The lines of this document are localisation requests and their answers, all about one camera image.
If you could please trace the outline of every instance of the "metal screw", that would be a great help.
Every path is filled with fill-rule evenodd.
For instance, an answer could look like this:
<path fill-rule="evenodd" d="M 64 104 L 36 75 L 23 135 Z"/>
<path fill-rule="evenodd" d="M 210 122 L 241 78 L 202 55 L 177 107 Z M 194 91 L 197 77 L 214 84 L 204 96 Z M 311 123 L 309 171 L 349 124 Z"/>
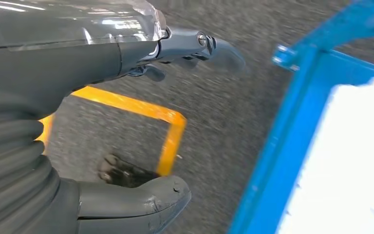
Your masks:
<path fill-rule="evenodd" d="M 207 37 L 204 34 L 202 34 L 202 33 L 198 34 L 197 39 L 199 40 L 199 44 L 202 47 L 207 46 Z"/>
<path fill-rule="evenodd" d="M 285 51 L 287 51 L 287 47 L 286 47 L 286 46 L 279 45 L 279 46 L 278 46 L 278 50 L 279 50 L 279 51 L 282 51 L 282 52 L 285 52 Z"/>
<path fill-rule="evenodd" d="M 276 63 L 281 63 L 282 60 L 278 57 L 273 57 L 273 61 L 276 62 Z"/>

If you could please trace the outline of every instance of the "yellow tape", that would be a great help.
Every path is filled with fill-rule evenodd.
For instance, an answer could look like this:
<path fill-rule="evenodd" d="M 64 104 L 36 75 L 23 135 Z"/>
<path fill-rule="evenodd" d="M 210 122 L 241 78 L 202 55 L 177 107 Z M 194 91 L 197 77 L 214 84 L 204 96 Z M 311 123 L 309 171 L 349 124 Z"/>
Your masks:
<path fill-rule="evenodd" d="M 177 156 L 178 147 L 187 124 L 186 118 L 184 118 L 181 113 L 159 105 L 89 86 L 73 92 L 72 95 L 170 123 L 171 126 L 167 133 L 166 140 L 162 147 L 160 160 L 158 162 L 157 173 L 162 176 L 168 176 L 171 173 L 171 169 Z M 44 142 L 47 142 L 49 139 L 52 118 L 53 117 L 50 116 L 42 120 L 45 127 L 44 133 L 39 139 Z"/>
<path fill-rule="evenodd" d="M 49 141 L 49 136 L 51 134 L 51 128 L 52 128 L 52 122 L 53 121 L 54 121 L 54 115 L 53 114 L 40 120 L 40 122 L 44 125 L 44 131 L 37 138 L 37 140 L 40 140 L 40 141 L 44 142 L 45 148 L 48 146 L 48 141 Z"/>

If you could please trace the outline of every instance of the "robotic hand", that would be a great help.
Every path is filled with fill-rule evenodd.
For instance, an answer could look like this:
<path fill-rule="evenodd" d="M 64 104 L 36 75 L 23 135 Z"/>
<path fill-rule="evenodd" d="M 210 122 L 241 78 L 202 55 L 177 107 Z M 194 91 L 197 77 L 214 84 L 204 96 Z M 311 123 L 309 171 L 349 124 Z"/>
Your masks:
<path fill-rule="evenodd" d="M 0 1 L 0 234 L 157 234 L 188 204 L 176 177 L 137 188 L 60 178 L 39 119 L 86 85 L 125 75 L 162 80 L 153 63 L 240 70 L 227 42 L 166 26 L 145 0 Z"/>

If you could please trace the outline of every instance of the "blue metal frame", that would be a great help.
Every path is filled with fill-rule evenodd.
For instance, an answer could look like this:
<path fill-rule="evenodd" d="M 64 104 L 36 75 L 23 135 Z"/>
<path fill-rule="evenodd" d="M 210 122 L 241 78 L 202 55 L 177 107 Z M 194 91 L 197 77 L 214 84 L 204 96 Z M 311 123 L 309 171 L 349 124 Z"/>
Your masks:
<path fill-rule="evenodd" d="M 374 77 L 374 64 L 332 48 L 368 37 L 374 0 L 356 1 L 292 47 L 278 46 L 273 62 L 295 74 L 229 234 L 277 231 L 331 89 Z"/>

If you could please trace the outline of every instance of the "asphalt floor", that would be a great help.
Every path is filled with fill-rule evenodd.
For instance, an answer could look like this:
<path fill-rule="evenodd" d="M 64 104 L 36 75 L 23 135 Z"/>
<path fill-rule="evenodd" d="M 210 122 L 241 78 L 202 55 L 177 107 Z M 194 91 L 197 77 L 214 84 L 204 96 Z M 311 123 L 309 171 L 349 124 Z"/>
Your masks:
<path fill-rule="evenodd" d="M 243 53 L 238 76 L 199 65 L 169 66 L 166 82 L 124 77 L 97 85 L 159 104 L 188 120 L 173 173 L 193 192 L 167 234 L 222 234 L 229 227 L 286 92 L 291 73 L 271 62 L 277 44 L 292 44 L 348 0 L 151 0 L 167 24 L 200 29 Z M 374 62 L 374 40 L 343 51 Z M 48 154 L 63 177 L 99 181 L 96 166 L 111 152 L 154 170 L 168 124 L 67 97 L 56 113 Z"/>

